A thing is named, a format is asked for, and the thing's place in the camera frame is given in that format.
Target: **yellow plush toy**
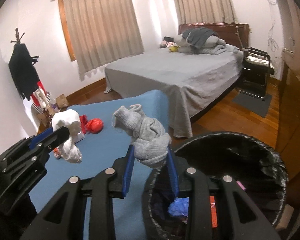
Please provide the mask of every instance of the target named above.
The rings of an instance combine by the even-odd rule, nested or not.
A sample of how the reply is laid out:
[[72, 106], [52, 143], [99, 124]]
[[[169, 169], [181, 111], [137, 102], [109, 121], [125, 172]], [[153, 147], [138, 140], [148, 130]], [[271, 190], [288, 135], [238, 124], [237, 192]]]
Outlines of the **yellow plush toy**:
[[169, 51], [170, 52], [177, 52], [179, 50], [179, 48], [180, 48], [179, 46], [173, 45], [173, 46], [169, 47]]

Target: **blue tablecloth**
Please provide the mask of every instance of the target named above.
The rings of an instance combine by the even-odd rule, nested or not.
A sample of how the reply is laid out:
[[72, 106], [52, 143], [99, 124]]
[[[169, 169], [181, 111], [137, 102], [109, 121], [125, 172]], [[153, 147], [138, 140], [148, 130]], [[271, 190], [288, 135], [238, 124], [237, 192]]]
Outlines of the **blue tablecloth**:
[[[100, 171], [111, 167], [116, 158], [126, 155], [130, 137], [111, 126], [112, 114], [120, 106], [141, 104], [145, 114], [158, 119], [168, 130], [168, 99], [161, 91], [152, 90], [133, 98], [95, 103], [86, 106], [72, 106], [79, 115], [88, 120], [100, 118], [104, 128], [99, 134], [86, 134], [77, 143], [82, 153], [82, 163], [71, 164], [63, 159], [51, 158], [46, 164], [48, 174], [30, 192], [31, 200], [39, 212], [60, 187], [71, 177], [81, 179], [94, 177]], [[146, 240], [142, 219], [141, 195], [151, 169], [135, 160], [130, 191], [125, 199], [113, 199], [114, 223], [117, 240]], [[90, 199], [88, 199], [84, 226], [84, 238], [88, 239]]]

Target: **trash can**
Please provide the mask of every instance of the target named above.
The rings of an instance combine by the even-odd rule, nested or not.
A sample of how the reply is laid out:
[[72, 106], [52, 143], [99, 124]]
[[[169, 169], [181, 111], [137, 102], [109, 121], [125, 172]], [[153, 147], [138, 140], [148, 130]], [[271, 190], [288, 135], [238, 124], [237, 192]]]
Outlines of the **trash can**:
[[[230, 175], [274, 227], [280, 221], [288, 175], [280, 155], [270, 146], [245, 134], [223, 131], [189, 138], [173, 150], [209, 177]], [[185, 238], [185, 221], [168, 212], [174, 195], [166, 166], [151, 172], [142, 198], [148, 239]]]

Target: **wooden floor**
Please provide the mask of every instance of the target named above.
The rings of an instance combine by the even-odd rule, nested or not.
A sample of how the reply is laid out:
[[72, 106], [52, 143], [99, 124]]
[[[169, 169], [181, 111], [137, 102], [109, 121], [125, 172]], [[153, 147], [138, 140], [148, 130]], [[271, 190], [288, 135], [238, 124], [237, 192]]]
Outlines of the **wooden floor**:
[[[90, 91], [84, 98], [78, 98], [76, 104], [87, 105], [121, 98], [115, 91], [104, 94], [104, 90], [106, 90], [106, 85], [102, 85]], [[209, 131], [221, 130], [240, 132], [254, 136], [272, 148], [275, 148], [279, 122], [278, 88], [275, 85], [269, 84], [267, 92], [272, 95], [272, 101], [266, 118], [262, 118], [248, 109], [232, 102], [232, 99], [237, 95], [237, 91], [232, 90], [209, 112], [192, 124], [193, 134], [198, 135]], [[174, 138], [172, 136], [172, 129], [169, 130], [169, 134], [173, 138], [173, 146], [185, 140], [183, 138]]]

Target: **grey floor mat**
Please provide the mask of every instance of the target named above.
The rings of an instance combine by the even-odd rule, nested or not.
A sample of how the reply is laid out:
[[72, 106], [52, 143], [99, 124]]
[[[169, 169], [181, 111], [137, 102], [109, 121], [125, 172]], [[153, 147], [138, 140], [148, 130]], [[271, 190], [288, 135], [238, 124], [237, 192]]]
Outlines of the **grey floor mat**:
[[269, 94], [266, 95], [263, 101], [246, 94], [239, 93], [232, 101], [265, 118], [269, 110], [271, 99], [272, 96]]

